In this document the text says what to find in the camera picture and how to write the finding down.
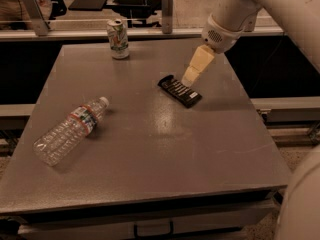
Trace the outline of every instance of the gray tabletop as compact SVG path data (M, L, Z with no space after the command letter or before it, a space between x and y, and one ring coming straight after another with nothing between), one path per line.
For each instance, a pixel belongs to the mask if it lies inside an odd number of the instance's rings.
M0 185L0 213L61 210L278 188L289 170L224 55L186 109L157 86L181 79L200 39L65 45ZM33 142L79 104L106 96L104 121L59 165Z

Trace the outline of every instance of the plastic bottle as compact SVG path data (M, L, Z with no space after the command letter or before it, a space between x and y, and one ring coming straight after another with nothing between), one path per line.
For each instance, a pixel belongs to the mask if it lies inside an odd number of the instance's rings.
M79 106L34 143L34 152L50 166L58 164L101 121L108 106L105 97Z

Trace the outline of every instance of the bottle cap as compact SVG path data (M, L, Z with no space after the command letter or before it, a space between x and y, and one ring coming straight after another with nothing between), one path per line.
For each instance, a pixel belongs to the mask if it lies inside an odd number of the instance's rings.
M100 97L100 100L102 100L106 104L106 106L109 107L110 102L108 101L108 99L106 97Z

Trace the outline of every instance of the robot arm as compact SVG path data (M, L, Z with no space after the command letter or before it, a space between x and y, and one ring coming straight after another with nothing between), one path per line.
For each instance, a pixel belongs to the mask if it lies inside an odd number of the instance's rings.
M252 31L265 8L320 72L320 0L221 0L202 37L216 52L229 50L244 31Z

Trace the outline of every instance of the soda can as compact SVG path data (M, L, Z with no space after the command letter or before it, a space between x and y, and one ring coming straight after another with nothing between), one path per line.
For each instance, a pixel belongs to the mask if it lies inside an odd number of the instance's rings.
M111 48L111 56L124 59L129 56L127 29L120 19L108 20L107 32Z

